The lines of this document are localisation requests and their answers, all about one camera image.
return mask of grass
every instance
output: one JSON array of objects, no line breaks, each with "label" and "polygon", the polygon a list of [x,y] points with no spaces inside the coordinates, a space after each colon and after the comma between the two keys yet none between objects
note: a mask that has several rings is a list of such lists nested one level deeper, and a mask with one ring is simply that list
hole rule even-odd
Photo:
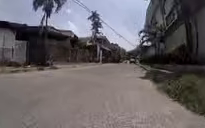
[{"label": "grass", "polygon": [[149,70],[143,78],[152,80],[160,91],[187,109],[205,116],[205,74]]}]

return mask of house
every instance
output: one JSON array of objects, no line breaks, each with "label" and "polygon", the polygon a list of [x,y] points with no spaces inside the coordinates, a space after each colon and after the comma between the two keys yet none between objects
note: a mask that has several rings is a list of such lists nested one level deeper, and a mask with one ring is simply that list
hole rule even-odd
[{"label": "house", "polygon": [[145,28],[151,26],[165,28],[165,55],[205,64],[205,0],[151,0]]},{"label": "house", "polygon": [[44,64],[70,60],[70,49],[78,37],[69,30],[48,27],[47,39],[40,26],[0,21],[0,62]]},{"label": "house", "polygon": [[108,62],[111,55],[110,41],[106,36],[99,36],[95,42],[91,37],[80,37],[79,43],[88,50],[90,62]]}]

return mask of concrete road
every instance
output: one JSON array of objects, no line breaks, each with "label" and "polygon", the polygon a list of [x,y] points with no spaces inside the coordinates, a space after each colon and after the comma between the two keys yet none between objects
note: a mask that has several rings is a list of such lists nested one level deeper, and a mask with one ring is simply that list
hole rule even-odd
[{"label": "concrete road", "polygon": [[133,65],[0,75],[0,128],[205,128]]}]

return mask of road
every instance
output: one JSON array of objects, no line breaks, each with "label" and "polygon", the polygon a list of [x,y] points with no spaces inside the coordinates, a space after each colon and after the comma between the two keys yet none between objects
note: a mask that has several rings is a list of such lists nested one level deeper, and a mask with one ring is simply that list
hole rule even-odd
[{"label": "road", "polygon": [[0,128],[205,128],[143,75],[126,64],[0,75]]}]

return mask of sky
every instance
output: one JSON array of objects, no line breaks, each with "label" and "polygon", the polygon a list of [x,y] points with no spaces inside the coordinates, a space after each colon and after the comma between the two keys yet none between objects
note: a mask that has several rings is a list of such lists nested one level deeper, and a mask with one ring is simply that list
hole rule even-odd
[{"label": "sky", "polygon": [[[97,10],[101,18],[134,45],[138,44],[138,31],[144,26],[146,9],[145,0],[80,0],[91,10]],[[33,11],[32,0],[0,0],[0,20],[39,25],[43,13],[41,9]],[[78,37],[91,35],[89,13],[68,0],[59,13],[51,16],[49,24],[65,30],[72,30]],[[134,47],[117,36],[106,25],[102,32],[112,43],[117,43],[126,50]]]}]

